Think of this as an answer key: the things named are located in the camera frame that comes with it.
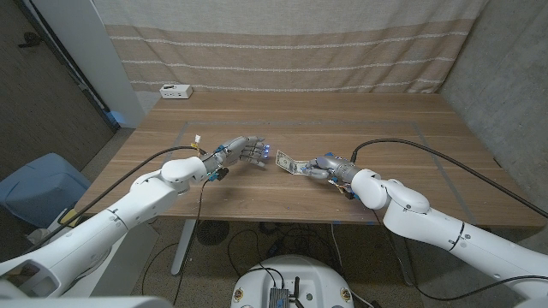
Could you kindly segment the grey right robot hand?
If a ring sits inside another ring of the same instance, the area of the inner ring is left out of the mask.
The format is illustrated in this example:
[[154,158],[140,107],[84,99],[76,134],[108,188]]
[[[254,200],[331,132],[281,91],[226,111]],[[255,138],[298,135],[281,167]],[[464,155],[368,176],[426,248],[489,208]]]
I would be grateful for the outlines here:
[[335,156],[322,156],[310,160],[302,169],[304,175],[315,179],[331,180],[338,186],[350,187],[354,177],[361,171],[352,162]]

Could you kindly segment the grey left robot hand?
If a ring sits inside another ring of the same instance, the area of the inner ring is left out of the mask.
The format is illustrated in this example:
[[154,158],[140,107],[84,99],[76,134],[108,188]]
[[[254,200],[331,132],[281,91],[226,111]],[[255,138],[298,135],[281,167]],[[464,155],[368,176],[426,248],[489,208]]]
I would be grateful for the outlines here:
[[257,136],[240,136],[222,143],[213,153],[205,154],[201,161],[208,173],[228,168],[240,161],[264,167],[264,160],[270,153],[270,146],[264,144],[264,140]]

